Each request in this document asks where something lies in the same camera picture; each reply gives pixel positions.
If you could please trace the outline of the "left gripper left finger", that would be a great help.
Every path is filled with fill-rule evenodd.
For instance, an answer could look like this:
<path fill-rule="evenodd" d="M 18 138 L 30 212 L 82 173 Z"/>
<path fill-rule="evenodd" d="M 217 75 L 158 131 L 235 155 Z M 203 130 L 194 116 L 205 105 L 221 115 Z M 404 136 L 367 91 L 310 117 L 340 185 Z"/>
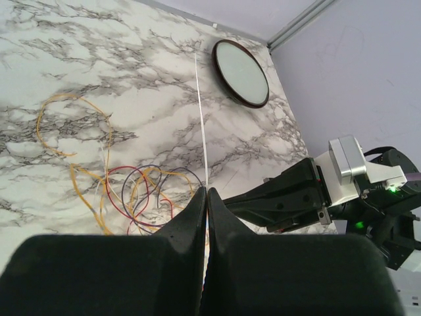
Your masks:
<path fill-rule="evenodd" d="M 2 315 L 196 315 L 206 191 L 149 236 L 38 235 L 1 275 Z"/>

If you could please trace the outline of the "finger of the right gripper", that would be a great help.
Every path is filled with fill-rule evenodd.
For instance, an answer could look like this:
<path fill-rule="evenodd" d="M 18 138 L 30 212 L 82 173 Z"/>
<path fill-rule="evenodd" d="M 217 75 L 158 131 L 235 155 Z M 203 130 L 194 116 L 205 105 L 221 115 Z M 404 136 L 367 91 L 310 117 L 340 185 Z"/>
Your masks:
<path fill-rule="evenodd" d="M 224 200 L 231 211 L 308 211 L 329 204 L 322 171 L 305 158 L 275 178 Z"/>

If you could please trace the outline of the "white zip tie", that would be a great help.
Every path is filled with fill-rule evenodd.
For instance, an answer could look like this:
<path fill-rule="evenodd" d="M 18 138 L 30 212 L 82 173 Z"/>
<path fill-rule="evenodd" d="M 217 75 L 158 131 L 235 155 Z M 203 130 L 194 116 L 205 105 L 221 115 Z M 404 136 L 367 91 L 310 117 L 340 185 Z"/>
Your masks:
<path fill-rule="evenodd" d="M 200 126 L 201 126 L 201 139 L 203 145 L 203 165 L 204 165 L 204 174 L 205 174 L 205 189 L 208 191 L 209 188 L 209 162 L 208 162 L 208 155 L 207 155 L 207 143 L 206 143 L 206 135 L 205 135 L 205 122 L 203 116 L 203 107 L 201 103 L 201 91 L 199 85 L 199 65 L 198 65 L 198 58 L 197 53 L 194 54 L 195 57 L 195 82 L 196 82 L 196 89 L 197 89 L 197 100 L 198 100 L 198 107 L 199 107 L 199 118 L 200 118 Z"/>

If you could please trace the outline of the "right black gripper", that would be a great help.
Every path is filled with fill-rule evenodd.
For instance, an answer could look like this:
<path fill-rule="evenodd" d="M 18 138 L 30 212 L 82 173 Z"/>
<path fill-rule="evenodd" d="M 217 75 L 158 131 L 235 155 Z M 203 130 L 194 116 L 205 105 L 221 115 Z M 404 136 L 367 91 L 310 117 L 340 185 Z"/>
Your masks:
<path fill-rule="evenodd" d="M 347 234 L 367 237 L 378 247 L 387 267 L 398 270 L 414 251 L 420 250 L 420 242 L 414 237 L 418 217 L 412 213 L 418 207 L 420 181 L 416 180 L 399 189 L 371 191 L 365 198 L 358 197 L 328 210 L 260 210 L 231 205 L 230 211 L 244 221 L 265 227 L 267 232 L 292 232 L 316 223 L 329 225 L 332 219 L 346 220 Z"/>

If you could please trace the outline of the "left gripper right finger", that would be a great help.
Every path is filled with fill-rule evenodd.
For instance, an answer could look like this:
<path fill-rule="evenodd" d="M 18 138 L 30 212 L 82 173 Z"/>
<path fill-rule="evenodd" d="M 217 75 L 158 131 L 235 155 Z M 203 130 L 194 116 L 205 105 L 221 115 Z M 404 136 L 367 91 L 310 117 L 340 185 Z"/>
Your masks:
<path fill-rule="evenodd" d="M 366 238 L 256 234 L 207 194 L 210 255 L 202 315 L 403 315 Z"/>

